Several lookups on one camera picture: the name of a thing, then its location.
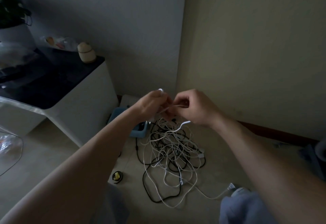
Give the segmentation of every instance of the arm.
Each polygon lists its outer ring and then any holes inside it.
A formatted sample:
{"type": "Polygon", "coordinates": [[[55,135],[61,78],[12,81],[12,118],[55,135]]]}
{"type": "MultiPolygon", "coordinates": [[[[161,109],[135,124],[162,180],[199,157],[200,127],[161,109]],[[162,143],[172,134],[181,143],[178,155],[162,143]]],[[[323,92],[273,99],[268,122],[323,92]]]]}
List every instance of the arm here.
{"type": "Polygon", "coordinates": [[[270,212],[280,223],[324,223],[326,184],[304,169],[287,163],[258,137],[227,117],[202,92],[179,93],[170,112],[214,129],[229,145],[270,212]]]}
{"type": "Polygon", "coordinates": [[[141,98],[43,179],[0,223],[88,223],[131,130],[169,102],[159,90],[141,98]]]}

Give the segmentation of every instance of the forearm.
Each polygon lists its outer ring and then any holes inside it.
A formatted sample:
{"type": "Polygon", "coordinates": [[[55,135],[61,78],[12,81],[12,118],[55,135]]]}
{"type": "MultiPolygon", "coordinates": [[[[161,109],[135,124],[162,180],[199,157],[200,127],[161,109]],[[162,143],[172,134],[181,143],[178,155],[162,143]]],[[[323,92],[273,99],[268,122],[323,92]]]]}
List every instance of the forearm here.
{"type": "Polygon", "coordinates": [[[1,223],[88,222],[137,124],[132,109],[114,119],[29,192],[1,223]]]}
{"type": "Polygon", "coordinates": [[[280,222],[324,222],[325,183],[266,148],[263,141],[235,120],[219,117],[212,124],[227,142],[271,213],[280,222]]]}

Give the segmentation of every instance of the hand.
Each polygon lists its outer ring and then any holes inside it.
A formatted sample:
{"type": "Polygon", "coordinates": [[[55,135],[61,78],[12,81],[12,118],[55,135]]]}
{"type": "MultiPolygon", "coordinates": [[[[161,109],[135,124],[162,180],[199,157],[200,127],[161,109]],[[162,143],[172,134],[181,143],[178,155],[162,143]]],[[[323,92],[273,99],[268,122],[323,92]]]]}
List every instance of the hand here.
{"type": "MultiPolygon", "coordinates": [[[[162,93],[161,90],[155,90],[143,96],[131,109],[136,111],[137,117],[139,118],[138,121],[141,123],[151,119],[157,111],[167,108],[171,104],[172,100],[167,93],[162,93]]],[[[174,116],[168,110],[162,112],[161,115],[166,120],[171,120],[174,116]]]]}
{"type": "Polygon", "coordinates": [[[218,107],[201,91],[187,90],[177,94],[173,105],[185,105],[188,108],[172,106],[169,112],[199,125],[212,126],[223,114],[218,107]]]}

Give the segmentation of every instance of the gray fabric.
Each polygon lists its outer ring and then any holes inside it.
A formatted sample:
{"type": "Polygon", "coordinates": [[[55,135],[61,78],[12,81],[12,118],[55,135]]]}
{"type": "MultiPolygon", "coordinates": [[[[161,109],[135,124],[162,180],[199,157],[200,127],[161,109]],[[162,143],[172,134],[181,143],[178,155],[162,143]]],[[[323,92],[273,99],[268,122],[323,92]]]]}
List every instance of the gray fabric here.
{"type": "Polygon", "coordinates": [[[221,202],[220,224],[275,224],[257,192],[225,197],[221,202]]]}
{"type": "Polygon", "coordinates": [[[96,211],[90,224],[125,224],[129,211],[124,204],[122,193],[115,186],[108,184],[104,201],[96,211]]]}

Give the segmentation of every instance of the left hand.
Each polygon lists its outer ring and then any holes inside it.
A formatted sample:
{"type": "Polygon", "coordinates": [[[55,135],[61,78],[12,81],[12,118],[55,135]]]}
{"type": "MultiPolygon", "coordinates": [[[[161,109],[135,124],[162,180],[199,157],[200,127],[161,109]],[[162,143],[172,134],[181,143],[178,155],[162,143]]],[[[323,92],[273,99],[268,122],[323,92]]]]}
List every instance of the left hand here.
{"type": "MultiPolygon", "coordinates": [[[[172,100],[167,93],[154,90],[143,96],[131,108],[137,111],[139,123],[141,123],[154,117],[157,111],[169,107],[171,104],[172,100]]],[[[171,120],[174,117],[168,110],[162,112],[161,115],[166,120],[171,120]]]]}

